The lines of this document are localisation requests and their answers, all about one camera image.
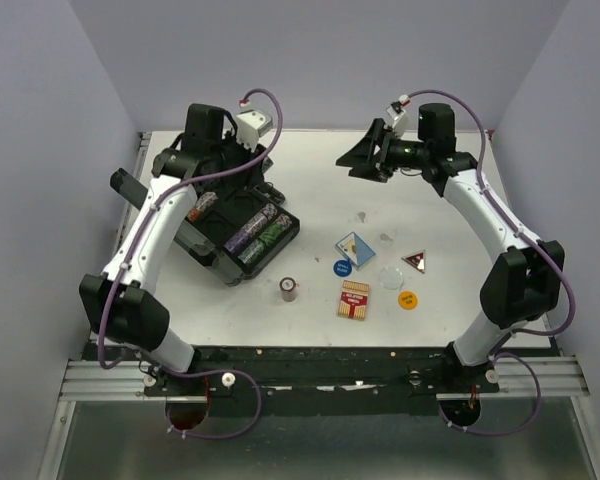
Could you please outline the black poker chip case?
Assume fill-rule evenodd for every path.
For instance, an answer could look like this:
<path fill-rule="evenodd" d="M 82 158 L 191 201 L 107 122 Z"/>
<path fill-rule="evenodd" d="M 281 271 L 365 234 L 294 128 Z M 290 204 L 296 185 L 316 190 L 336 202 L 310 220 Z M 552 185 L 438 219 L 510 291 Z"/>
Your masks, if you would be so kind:
<path fill-rule="evenodd" d="M 155 173 L 147 186 L 126 170 L 112 174 L 111 187 L 139 210 L 129 233 L 113 259 L 104 267 L 102 277 L 119 279 L 124 286 L 135 286 L 153 293 L 162 262 L 172 244 L 181 246 L 200 265 L 219 280 L 235 286 L 256 277 L 261 270 L 298 234 L 299 220 L 286 211 L 262 178 L 253 183 L 234 186 L 238 175 L 207 176 L 205 182 L 192 183 L 191 169 L 179 178 L 163 168 Z M 186 216 L 205 192 L 215 192 L 218 199 L 195 222 Z M 224 244 L 266 204 L 277 208 L 277 214 L 234 254 Z M 245 265 L 238 256 L 281 214 L 289 215 L 292 225 L 252 264 Z"/>

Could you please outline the brown white poker chip stack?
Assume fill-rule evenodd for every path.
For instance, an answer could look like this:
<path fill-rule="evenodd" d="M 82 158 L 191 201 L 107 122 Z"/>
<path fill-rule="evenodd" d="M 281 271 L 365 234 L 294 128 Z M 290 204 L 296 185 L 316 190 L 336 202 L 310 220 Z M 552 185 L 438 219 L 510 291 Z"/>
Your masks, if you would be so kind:
<path fill-rule="evenodd" d="M 297 298 L 297 282 L 292 277 L 284 277 L 279 282 L 281 298 L 293 302 Z"/>

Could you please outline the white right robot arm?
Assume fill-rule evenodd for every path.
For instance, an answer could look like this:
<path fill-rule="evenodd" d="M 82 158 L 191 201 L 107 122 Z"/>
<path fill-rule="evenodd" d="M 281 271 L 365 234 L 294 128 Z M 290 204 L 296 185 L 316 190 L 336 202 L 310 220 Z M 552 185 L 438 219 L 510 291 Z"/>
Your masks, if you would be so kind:
<path fill-rule="evenodd" d="M 403 168 L 415 169 L 436 193 L 465 219 L 486 249 L 491 270 L 480 292 L 481 310 L 467 330 L 447 348 L 450 361 L 440 379 L 460 392 L 476 380 L 477 366 L 486 364 L 510 335 L 557 305 L 564 249 L 543 241 L 512 214 L 479 172 L 478 160 L 456 148 L 455 113 L 445 103 L 427 103 L 418 110 L 417 138 L 403 139 L 406 104 L 393 103 L 392 123 L 380 118 L 348 152 L 337 159 L 354 178 L 385 183 Z"/>

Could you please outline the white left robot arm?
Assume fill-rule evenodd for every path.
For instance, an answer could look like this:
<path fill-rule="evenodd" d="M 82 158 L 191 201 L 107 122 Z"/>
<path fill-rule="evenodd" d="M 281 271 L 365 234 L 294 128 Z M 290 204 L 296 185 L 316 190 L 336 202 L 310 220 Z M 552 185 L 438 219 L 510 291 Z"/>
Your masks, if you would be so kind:
<path fill-rule="evenodd" d="M 169 311 L 155 298 L 163 260 L 198 195 L 195 184 L 224 179 L 261 163 L 270 150 L 261 138 L 279 135 L 282 115 L 270 115 L 240 102 L 241 111 L 193 104 L 180 144 L 154 160 L 152 178 L 129 233 L 99 275 L 85 275 L 79 285 L 97 358 L 105 369 L 105 342 L 136 348 L 168 370 L 167 382 L 181 395 L 194 393 L 202 380 L 192 364 L 194 347 L 170 326 Z"/>

